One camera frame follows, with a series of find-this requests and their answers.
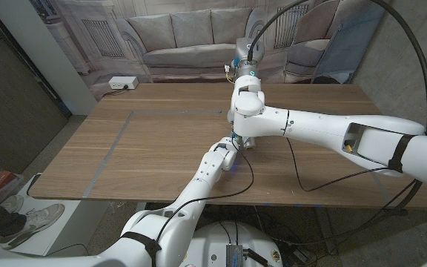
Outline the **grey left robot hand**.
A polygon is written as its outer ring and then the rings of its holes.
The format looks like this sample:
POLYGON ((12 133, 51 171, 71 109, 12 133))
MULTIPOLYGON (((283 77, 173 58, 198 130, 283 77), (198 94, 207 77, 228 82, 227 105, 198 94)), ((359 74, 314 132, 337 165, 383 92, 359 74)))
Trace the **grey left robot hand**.
POLYGON ((234 112, 232 110, 228 110, 227 112, 227 121, 231 125, 231 138, 238 144, 239 147, 242 147, 243 139, 234 131, 234 112))

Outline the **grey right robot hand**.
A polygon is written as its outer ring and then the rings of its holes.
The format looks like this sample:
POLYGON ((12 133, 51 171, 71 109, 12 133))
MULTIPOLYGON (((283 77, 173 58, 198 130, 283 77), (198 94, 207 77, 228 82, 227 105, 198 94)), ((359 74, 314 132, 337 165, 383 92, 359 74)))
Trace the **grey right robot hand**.
POLYGON ((258 41, 253 48, 252 60, 248 61, 248 52, 253 39, 243 37, 236 40, 235 56, 229 67, 225 66, 225 72, 231 82, 235 82, 244 75, 257 76, 258 65, 265 53, 265 46, 258 41))

